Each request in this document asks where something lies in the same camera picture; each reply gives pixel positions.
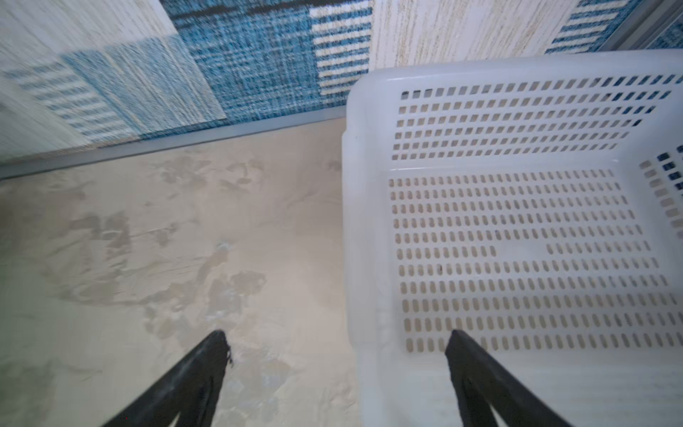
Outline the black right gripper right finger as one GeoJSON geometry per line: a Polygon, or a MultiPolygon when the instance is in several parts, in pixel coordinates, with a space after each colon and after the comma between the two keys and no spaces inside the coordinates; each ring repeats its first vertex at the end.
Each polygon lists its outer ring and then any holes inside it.
{"type": "Polygon", "coordinates": [[[455,329],[445,351],[464,426],[567,426],[466,332],[455,329]]]}

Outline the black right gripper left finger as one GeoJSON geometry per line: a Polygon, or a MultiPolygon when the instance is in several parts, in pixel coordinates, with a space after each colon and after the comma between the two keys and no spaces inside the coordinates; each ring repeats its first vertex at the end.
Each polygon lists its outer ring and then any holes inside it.
{"type": "Polygon", "coordinates": [[[106,425],[210,426],[231,365],[226,334],[215,330],[106,425]]]}

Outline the white plastic basket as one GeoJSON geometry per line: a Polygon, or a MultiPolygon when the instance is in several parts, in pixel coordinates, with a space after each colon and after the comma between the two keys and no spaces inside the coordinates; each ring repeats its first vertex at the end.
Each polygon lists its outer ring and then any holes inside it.
{"type": "Polygon", "coordinates": [[[462,423],[455,329],[572,425],[681,425],[681,51],[377,70],[346,117],[364,425],[462,423]]]}

